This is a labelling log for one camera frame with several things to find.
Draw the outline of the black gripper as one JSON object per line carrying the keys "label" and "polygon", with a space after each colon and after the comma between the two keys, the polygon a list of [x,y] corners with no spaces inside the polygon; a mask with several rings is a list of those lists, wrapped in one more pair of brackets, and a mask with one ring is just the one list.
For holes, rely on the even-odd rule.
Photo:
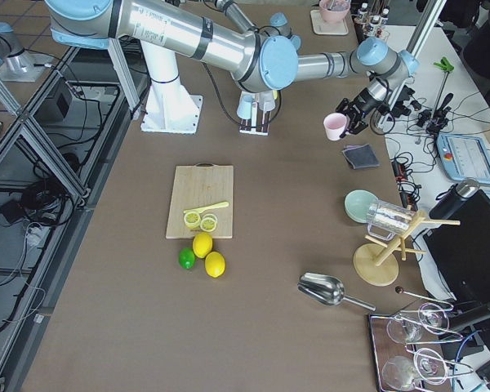
{"label": "black gripper", "polygon": [[386,86],[382,83],[371,83],[364,88],[351,102],[343,98],[336,107],[336,112],[345,115],[346,124],[340,137],[357,135],[368,125],[365,122],[366,114],[377,108],[386,99]]}

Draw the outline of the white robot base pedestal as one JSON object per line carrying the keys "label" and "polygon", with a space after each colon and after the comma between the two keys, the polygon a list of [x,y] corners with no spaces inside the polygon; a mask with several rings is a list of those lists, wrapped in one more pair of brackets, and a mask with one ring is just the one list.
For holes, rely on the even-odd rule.
{"label": "white robot base pedestal", "polygon": [[141,46],[151,81],[141,130],[195,134],[203,97],[190,95],[181,83],[174,51],[148,42]]}

